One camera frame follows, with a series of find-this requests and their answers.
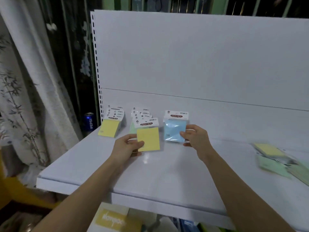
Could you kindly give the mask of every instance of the hand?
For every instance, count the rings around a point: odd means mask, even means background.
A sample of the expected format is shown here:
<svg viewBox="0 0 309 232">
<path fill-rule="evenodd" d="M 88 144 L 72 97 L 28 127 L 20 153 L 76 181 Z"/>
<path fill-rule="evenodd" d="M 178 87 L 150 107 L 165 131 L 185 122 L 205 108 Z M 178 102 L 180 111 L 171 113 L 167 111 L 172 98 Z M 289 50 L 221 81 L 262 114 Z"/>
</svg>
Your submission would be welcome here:
<svg viewBox="0 0 309 232">
<path fill-rule="evenodd" d="M 137 152 L 137 149 L 144 145 L 144 141 L 129 140 L 136 137 L 136 134 L 127 134 L 118 138 L 115 141 L 110 158 L 115 160 L 119 165 L 123 165 L 130 157 L 140 156 L 141 152 Z"/>
<path fill-rule="evenodd" d="M 183 145 L 185 147 L 193 147 L 197 151 L 199 159 L 202 161 L 204 161 L 207 152 L 213 149 L 207 131 L 197 125 L 187 125 L 186 132 L 181 131 L 180 136 L 190 141 Z"/>
</svg>

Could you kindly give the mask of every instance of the curtain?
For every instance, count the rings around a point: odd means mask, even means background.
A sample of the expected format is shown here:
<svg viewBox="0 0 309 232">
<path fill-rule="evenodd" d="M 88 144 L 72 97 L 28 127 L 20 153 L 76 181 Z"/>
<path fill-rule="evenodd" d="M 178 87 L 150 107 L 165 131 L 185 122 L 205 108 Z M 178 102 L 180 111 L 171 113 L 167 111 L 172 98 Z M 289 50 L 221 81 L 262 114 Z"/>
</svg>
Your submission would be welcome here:
<svg viewBox="0 0 309 232">
<path fill-rule="evenodd" d="M 20 160 L 43 169 L 82 134 L 37 0 L 0 0 L 0 14 L 0 112 Z"/>
</svg>

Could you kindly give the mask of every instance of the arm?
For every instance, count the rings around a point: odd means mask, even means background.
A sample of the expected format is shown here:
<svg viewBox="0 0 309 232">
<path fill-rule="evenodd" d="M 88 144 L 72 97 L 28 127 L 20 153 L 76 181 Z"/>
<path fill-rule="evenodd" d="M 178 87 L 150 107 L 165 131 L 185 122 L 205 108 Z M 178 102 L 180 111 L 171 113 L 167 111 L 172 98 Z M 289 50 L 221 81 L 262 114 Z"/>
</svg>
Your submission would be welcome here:
<svg viewBox="0 0 309 232">
<path fill-rule="evenodd" d="M 33 229 L 33 232 L 87 231 L 103 197 L 108 192 L 112 176 L 122 169 L 133 150 L 144 145 L 143 141 L 129 140 L 132 138 L 136 138 L 136 134 L 128 134 L 117 139 L 106 162 L 76 191 L 52 210 Z"/>
<path fill-rule="evenodd" d="M 226 207 L 239 232 L 294 232 L 289 224 L 261 199 L 213 149 L 207 131 L 197 125 L 187 125 L 180 135 L 189 140 L 184 146 L 193 147 L 207 166 Z"/>
</svg>

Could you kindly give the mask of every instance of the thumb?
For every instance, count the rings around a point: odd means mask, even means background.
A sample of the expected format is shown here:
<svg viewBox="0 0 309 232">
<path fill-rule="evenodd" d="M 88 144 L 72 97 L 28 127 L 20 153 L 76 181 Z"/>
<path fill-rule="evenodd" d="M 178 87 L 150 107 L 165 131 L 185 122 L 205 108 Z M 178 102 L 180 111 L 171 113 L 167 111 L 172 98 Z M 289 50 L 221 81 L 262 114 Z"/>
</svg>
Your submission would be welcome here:
<svg viewBox="0 0 309 232">
<path fill-rule="evenodd" d="M 180 131 L 180 136 L 182 136 L 184 139 L 190 140 L 191 134 L 188 134 L 186 132 Z"/>
<path fill-rule="evenodd" d="M 132 151 L 141 148 L 145 144 L 144 141 L 131 144 Z"/>
</svg>

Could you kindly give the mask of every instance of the blue can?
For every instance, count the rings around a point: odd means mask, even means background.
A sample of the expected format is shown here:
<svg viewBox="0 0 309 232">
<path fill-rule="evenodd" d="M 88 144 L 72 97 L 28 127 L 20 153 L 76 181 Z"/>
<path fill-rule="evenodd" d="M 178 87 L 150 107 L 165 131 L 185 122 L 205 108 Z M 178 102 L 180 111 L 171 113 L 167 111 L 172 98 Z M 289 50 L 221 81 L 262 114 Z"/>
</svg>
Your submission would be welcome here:
<svg viewBox="0 0 309 232">
<path fill-rule="evenodd" d="M 84 114 L 84 131 L 92 132 L 96 129 L 95 115 L 92 112 Z"/>
</svg>

